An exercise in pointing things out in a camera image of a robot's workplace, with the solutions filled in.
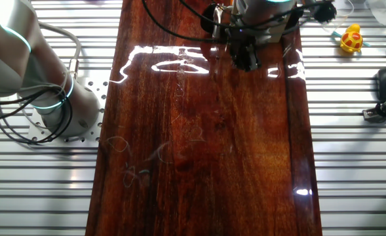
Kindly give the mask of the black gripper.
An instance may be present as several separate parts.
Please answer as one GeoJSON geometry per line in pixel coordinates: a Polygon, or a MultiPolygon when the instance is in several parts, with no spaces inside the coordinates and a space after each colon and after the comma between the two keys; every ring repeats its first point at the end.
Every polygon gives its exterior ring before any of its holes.
{"type": "Polygon", "coordinates": [[[249,35],[245,31],[230,31],[229,32],[229,50],[233,65],[237,69],[246,69],[246,71],[253,71],[260,68],[260,60],[256,51],[250,51],[247,54],[246,66],[242,61],[242,54],[240,51],[248,46],[255,46],[257,44],[257,37],[255,35],[249,35]]]}

